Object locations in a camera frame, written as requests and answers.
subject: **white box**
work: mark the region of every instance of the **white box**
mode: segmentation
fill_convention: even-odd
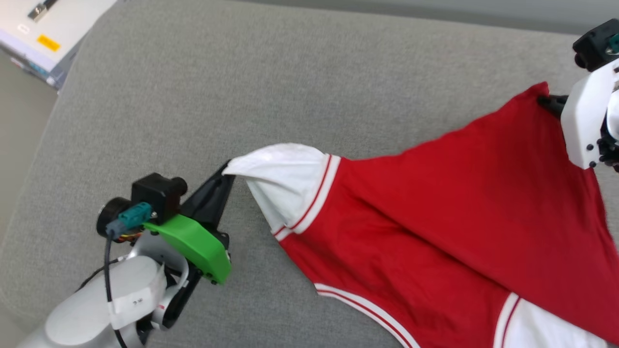
[[[0,48],[13,63],[60,89],[82,40],[116,0],[57,0],[38,21],[43,0],[0,0]]]

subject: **gray couch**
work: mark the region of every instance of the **gray couch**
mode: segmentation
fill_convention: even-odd
[[[226,159],[275,142],[395,154],[540,81],[568,93],[585,74],[576,38],[219,0],[119,2],[86,39],[47,125],[0,253],[2,303],[31,330],[70,296],[102,263],[100,206],[143,175],[194,189]],[[616,232],[619,181],[598,175]],[[399,346],[318,298],[242,181],[221,229],[229,281],[202,282],[151,347]]]

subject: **black cable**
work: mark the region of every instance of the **black cable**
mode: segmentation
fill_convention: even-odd
[[[119,262],[119,261],[120,261],[120,258],[118,258],[118,259],[114,259],[114,260],[110,261],[110,264],[114,264],[114,263],[117,263],[117,262]],[[79,288],[77,288],[76,292],[78,292],[78,291],[82,290],[82,289],[86,286],[86,284],[88,284],[88,283],[89,283],[89,282],[90,282],[90,281],[91,281],[94,277],[96,277],[96,276],[97,276],[97,274],[99,274],[99,272],[101,272],[102,270],[103,270],[103,267],[98,268],[96,271],[94,271],[94,272],[90,275],[90,277],[86,278],[86,280],[82,282],[82,285],[80,285],[80,286],[79,286]]]
[[[112,248],[112,238],[114,233],[109,233],[108,238],[105,241],[105,259],[103,263],[103,276],[105,278],[105,294],[108,298],[108,303],[112,302],[112,288],[110,286],[110,250]],[[127,348],[127,345],[124,343],[123,336],[120,335],[120,331],[114,330],[114,334],[116,335],[116,339],[120,344],[121,348]]]

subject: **white fabric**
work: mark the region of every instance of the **white fabric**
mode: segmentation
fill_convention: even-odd
[[[511,314],[502,346],[502,348],[606,347],[603,339],[523,299],[518,301]]]
[[[223,173],[246,179],[275,233],[296,224],[308,210],[328,161],[329,155],[310,146],[276,144],[233,159]]]

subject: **red fabric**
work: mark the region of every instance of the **red fabric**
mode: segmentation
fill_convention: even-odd
[[[282,246],[315,283],[365,297],[420,346],[491,347],[510,292],[619,344],[619,258],[592,170],[573,165],[547,84],[401,155],[342,159]]]

